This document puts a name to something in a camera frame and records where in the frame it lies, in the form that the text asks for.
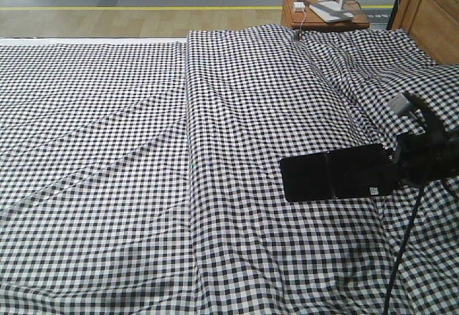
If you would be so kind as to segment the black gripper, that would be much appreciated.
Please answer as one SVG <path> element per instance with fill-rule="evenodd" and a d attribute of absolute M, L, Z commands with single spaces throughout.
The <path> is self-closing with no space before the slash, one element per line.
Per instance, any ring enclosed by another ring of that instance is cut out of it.
<path fill-rule="evenodd" d="M 413 118 L 424 133 L 406 132 L 398 135 L 396 150 L 384 150 L 387 158 L 395 161 L 402 179 L 411 185 L 456 177 L 458 129 L 447 131 L 441 118 L 429 105 L 421 97 L 411 95 L 416 111 L 414 117 L 408 117 Z"/>

